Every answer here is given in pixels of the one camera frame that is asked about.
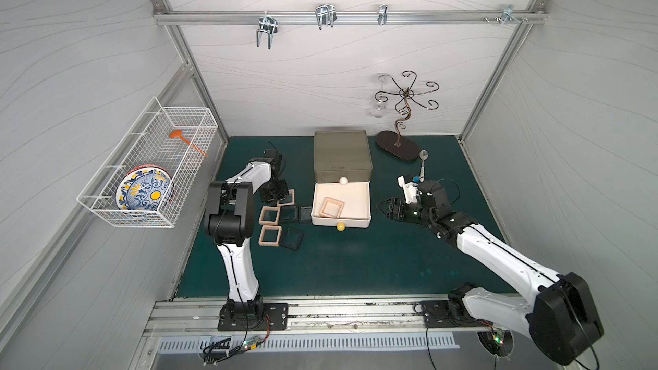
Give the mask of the three-tier drawer cabinet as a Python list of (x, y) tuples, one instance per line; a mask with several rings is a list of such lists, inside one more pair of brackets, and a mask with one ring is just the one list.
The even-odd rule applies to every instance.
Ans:
[[(364, 130), (317, 131), (314, 136), (315, 190), (312, 223), (366, 229), (372, 219), (370, 182), (373, 171), (368, 136)], [(325, 198), (345, 203), (341, 216), (328, 219), (320, 216)]]

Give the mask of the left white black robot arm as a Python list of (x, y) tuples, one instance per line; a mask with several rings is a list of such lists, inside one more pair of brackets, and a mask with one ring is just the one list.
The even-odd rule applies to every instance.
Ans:
[(255, 228), (255, 193), (267, 203), (276, 203), (288, 193), (279, 178), (283, 157), (268, 149), (260, 158), (224, 181), (210, 183), (203, 227), (222, 256), (229, 284), (230, 315), (263, 316), (260, 284), (255, 276), (250, 239)]

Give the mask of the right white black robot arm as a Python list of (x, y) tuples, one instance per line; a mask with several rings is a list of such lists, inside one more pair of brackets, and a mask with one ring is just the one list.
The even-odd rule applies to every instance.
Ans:
[(495, 294), (466, 283), (448, 295), (447, 319), (459, 325), (486, 325), (494, 345), (498, 331), (517, 332), (551, 361), (566, 366), (593, 350), (604, 327), (589, 284), (574, 272), (560, 274), (510, 247), (476, 219), (452, 209), (439, 181), (401, 176), (403, 198), (378, 203), (387, 219), (429, 229), (437, 239), (478, 260), (516, 291)]

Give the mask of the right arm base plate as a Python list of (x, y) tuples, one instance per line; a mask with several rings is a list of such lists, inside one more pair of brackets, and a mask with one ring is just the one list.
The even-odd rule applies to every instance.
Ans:
[(422, 317), (424, 327), (429, 329), (449, 327), (492, 327), (491, 322), (475, 319), (463, 306), (454, 301), (420, 301), (414, 306), (414, 312)]

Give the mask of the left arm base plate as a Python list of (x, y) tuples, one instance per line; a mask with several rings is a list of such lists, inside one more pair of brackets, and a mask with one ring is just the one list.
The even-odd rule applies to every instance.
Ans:
[(287, 328), (288, 303), (237, 303), (228, 301), (219, 312), (219, 332), (283, 331)]

